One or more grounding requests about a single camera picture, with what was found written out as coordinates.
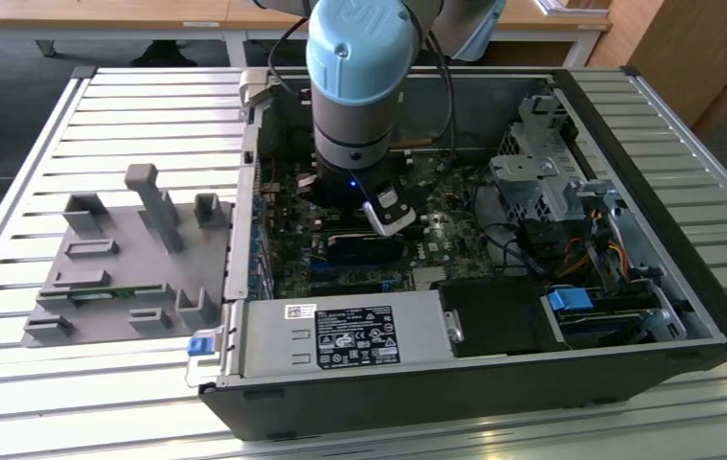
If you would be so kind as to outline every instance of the wooden cabinet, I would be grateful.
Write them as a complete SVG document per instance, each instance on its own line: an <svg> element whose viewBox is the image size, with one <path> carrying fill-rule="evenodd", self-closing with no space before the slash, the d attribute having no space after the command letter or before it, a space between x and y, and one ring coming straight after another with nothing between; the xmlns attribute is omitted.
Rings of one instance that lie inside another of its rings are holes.
<svg viewBox="0 0 727 460"><path fill-rule="evenodd" d="M727 1L615 0L590 66L635 66L691 126L727 84Z"/></svg>

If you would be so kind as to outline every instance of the wooden desk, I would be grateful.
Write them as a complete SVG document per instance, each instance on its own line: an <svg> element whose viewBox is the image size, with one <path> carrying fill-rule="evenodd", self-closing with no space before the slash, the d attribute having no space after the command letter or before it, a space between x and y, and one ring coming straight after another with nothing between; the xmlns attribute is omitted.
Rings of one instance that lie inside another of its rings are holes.
<svg viewBox="0 0 727 460"><path fill-rule="evenodd" d="M244 41L277 39L295 23L296 17L281 12L261 10L249 0L228 0L224 40L233 67L247 66ZM507 0L491 41L570 42L566 66L583 66L602 32L610 29L602 17L547 16L533 0ZM305 38L307 26L292 35Z"/></svg>
<svg viewBox="0 0 727 460"><path fill-rule="evenodd" d="M0 39L221 39L228 0L0 0Z"/></svg>

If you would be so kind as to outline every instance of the aluminum extrusion table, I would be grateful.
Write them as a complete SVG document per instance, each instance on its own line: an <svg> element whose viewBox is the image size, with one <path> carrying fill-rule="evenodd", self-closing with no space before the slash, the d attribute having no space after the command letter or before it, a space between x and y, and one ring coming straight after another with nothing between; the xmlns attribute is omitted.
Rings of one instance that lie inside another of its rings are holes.
<svg viewBox="0 0 727 460"><path fill-rule="evenodd" d="M640 78L572 74L727 289L726 171ZM0 457L727 456L727 364L595 408L244 443L185 384L185 338L20 348L69 193L98 191L108 206L134 204L122 174L130 163L152 162L176 203L205 191L233 199L240 69L74 75L0 205ZM591 164L603 176L598 159Z"/></svg>

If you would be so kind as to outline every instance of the black shoe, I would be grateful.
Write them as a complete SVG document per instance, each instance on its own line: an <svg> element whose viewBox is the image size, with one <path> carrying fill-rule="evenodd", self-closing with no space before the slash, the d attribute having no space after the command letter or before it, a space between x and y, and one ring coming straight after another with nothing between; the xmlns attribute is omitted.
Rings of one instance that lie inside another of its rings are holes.
<svg viewBox="0 0 727 460"><path fill-rule="evenodd" d="M153 40L144 54L130 61L133 67L197 67L179 52L175 40Z"/></svg>

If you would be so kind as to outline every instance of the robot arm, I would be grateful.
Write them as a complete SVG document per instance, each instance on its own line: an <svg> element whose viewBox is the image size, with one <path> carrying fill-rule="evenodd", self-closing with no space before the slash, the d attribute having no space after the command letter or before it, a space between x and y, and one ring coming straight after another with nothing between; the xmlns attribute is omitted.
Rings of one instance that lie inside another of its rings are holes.
<svg viewBox="0 0 727 460"><path fill-rule="evenodd" d="M317 202L363 208L375 231L399 232L416 218L400 182L381 161L395 126L399 88L433 32L443 52L476 60L504 0L253 0L309 17L307 68Z"/></svg>

